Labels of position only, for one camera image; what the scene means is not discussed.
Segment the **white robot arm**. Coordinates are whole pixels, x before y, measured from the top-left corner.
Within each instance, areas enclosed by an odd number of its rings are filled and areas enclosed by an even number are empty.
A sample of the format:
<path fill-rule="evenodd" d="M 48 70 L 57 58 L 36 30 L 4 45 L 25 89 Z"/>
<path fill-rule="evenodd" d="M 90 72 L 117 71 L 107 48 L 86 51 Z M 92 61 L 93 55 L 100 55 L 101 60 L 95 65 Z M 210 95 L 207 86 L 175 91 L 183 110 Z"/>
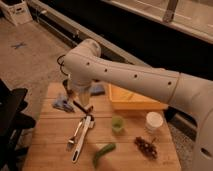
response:
<path fill-rule="evenodd" d="M 85 92 L 93 80 L 102 80 L 166 103 L 190 115 L 197 123 L 190 171 L 213 171 L 213 81 L 192 75 L 119 62 L 100 57 L 101 47 L 85 39 L 64 57 L 71 86 Z"/>

